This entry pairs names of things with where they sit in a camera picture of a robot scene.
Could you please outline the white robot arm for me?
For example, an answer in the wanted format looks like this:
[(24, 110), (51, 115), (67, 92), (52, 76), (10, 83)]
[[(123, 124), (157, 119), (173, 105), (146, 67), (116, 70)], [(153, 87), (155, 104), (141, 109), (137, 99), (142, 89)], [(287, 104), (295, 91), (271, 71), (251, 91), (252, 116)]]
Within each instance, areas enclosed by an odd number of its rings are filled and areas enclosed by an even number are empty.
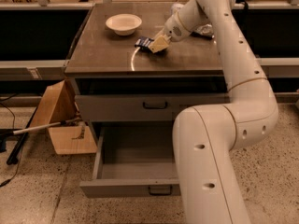
[(187, 224), (250, 224), (229, 152), (254, 145), (278, 121), (278, 104), (233, 15), (235, 0), (192, 0), (172, 15), (149, 45), (158, 52), (212, 25), (229, 103), (181, 111), (173, 147)]

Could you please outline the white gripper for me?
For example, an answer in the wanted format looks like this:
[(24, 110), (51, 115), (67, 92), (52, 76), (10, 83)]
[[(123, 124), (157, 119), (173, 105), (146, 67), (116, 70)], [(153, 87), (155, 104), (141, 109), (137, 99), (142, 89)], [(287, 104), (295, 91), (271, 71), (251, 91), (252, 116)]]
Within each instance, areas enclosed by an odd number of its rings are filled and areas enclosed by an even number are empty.
[(189, 36), (198, 26), (207, 23), (209, 23), (209, 19), (197, 1), (190, 0), (178, 12), (171, 14), (171, 17), (165, 22), (164, 28), (154, 36), (154, 40), (149, 44), (149, 50), (152, 53), (157, 53), (167, 49), (170, 40), (179, 42)]

